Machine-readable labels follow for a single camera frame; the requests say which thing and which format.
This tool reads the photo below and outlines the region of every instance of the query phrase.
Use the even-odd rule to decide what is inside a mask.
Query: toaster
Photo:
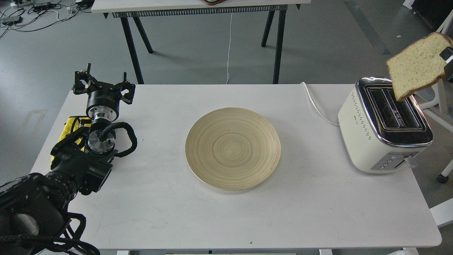
[[[433,140],[414,97],[396,101],[392,81],[385,77],[357,81],[338,122],[352,163],[368,173],[397,171]]]

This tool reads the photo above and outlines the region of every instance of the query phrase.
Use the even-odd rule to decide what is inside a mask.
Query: concrete floor
[[[313,0],[301,10],[290,6],[280,83],[355,83],[361,77],[387,76],[386,60],[430,32],[422,19],[403,7],[402,2]],[[0,11],[8,4],[0,1]],[[60,18],[68,16],[65,9],[59,12]],[[27,14],[23,17],[24,22],[33,18]],[[268,46],[260,47],[266,17],[266,13],[233,14],[230,83],[272,82],[276,25],[271,29]],[[147,53],[131,20],[145,83],[225,83],[230,18],[230,14],[142,18],[156,51],[152,55]],[[27,28],[40,28],[54,21],[56,13],[50,12]],[[100,81],[117,83],[122,79],[122,72],[127,72],[129,80],[136,82],[120,20],[111,16],[105,19],[101,14],[80,13],[40,31],[8,31],[0,39],[0,49],[1,183],[29,173],[72,87],[74,71],[86,68],[90,62],[92,75]],[[451,160],[453,138],[433,120],[429,119],[429,123],[434,144],[417,156],[414,174],[428,206],[433,207],[453,197],[453,181],[442,185],[435,180]],[[442,244],[419,249],[420,254],[451,253],[453,227],[445,226],[440,231]],[[394,250],[333,252],[381,255]],[[317,253],[316,250],[296,252]],[[115,253],[102,251],[103,255]],[[163,253],[139,252],[141,255]]]

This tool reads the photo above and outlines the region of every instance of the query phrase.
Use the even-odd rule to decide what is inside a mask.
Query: wooden plate
[[[242,108],[223,108],[204,115],[186,140],[186,158],[193,173],[227,191],[263,182],[274,171],[280,154],[280,140],[270,122]]]

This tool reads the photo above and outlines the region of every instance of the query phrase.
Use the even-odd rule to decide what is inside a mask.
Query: chair wheel
[[[443,176],[443,175],[439,174],[439,176],[437,176],[437,181],[444,184],[448,181],[448,176]]]

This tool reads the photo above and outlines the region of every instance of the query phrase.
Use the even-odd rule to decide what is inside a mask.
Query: white table
[[[336,120],[351,84],[310,85],[321,110]],[[85,112],[87,96],[70,93],[32,172],[45,174],[68,116]],[[253,110],[275,127],[282,146],[271,176],[247,191],[201,182],[184,153],[204,114],[224,107]],[[69,211],[87,217],[82,240],[99,249],[300,249],[430,247],[441,235],[412,171],[357,170],[340,129],[313,110],[301,85],[138,85],[120,118],[139,145],[103,188],[78,195]],[[129,147],[119,133],[119,150]]]
[[[121,18],[124,35],[126,38],[129,54],[134,66],[138,84],[143,84],[139,60],[135,51],[134,40],[130,31],[128,17],[132,17],[140,32],[141,38],[150,54],[154,52],[149,43],[148,36],[140,21],[142,16],[168,16],[168,15],[193,15],[193,14],[217,14],[233,12],[269,11],[267,22],[261,40],[261,46],[265,47],[269,36],[270,27],[275,11],[279,11],[279,23],[277,30],[277,44],[275,48],[275,64],[273,84],[279,82],[280,61],[283,47],[284,24],[286,10],[289,4],[308,4],[311,0],[227,0],[217,5],[207,5],[201,0],[96,0],[91,11],[104,13],[105,17],[112,12],[116,18]]]

